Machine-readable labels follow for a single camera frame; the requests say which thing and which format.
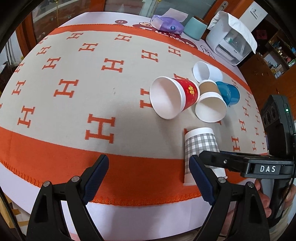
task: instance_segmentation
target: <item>screw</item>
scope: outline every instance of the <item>screw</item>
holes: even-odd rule
[[[43,186],[44,187],[48,187],[50,185],[50,181],[45,181],[44,183],[43,183]]]
[[[250,188],[253,188],[255,186],[254,183],[252,183],[252,182],[248,182],[247,184]]]
[[[74,176],[74,177],[71,178],[71,181],[76,183],[76,182],[79,181],[79,179],[80,179],[79,176]]]
[[[220,183],[225,183],[225,182],[226,182],[226,179],[223,178],[223,177],[219,177],[219,178],[218,178],[218,182],[220,182]]]

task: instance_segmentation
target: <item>purple tissue package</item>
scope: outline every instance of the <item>purple tissue package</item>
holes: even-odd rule
[[[174,18],[153,15],[150,24],[159,31],[174,34],[183,33],[184,26]]]

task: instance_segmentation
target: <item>cup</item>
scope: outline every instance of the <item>cup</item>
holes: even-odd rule
[[[239,102],[239,90],[231,84],[217,81],[216,85],[221,93],[223,100],[227,106],[237,104]]]
[[[164,119],[175,118],[198,101],[198,86],[184,79],[158,77],[150,87],[150,101],[155,112]]]
[[[196,185],[195,180],[189,170],[189,158],[204,151],[219,152],[214,131],[208,127],[197,128],[185,134],[185,178],[184,186]],[[224,168],[210,167],[217,177],[226,177]]]
[[[198,61],[195,63],[195,65],[193,66],[193,75],[198,83],[202,80],[213,80],[215,82],[223,81],[221,70],[203,61]]]
[[[204,122],[222,120],[227,112],[227,105],[215,81],[203,80],[199,85],[200,98],[195,106],[196,116]]]
[[[206,29],[206,22],[194,16],[186,23],[183,32],[195,40],[200,40]]]

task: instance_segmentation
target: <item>white appliance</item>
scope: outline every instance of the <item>white appliance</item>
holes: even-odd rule
[[[211,21],[206,42],[210,48],[231,65],[240,63],[257,43],[247,27],[232,15],[220,11]]]

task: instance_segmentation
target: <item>white cup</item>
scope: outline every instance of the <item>white cup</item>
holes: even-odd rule
[[[223,100],[217,84],[212,80],[200,82],[200,98],[195,106],[196,116],[204,122],[213,123],[222,120],[227,112],[227,105]]]
[[[214,131],[209,127],[197,128],[185,134],[185,177],[184,186],[196,185],[189,170],[189,158],[200,155],[204,150],[219,152]],[[225,170],[219,167],[210,167],[217,177],[226,177]]]
[[[152,83],[149,95],[155,112],[161,118],[170,120],[195,104],[200,96],[200,90],[190,80],[158,77]]]
[[[203,61],[195,63],[193,66],[193,75],[198,82],[201,82],[202,80],[213,80],[215,82],[223,81],[221,70]]]

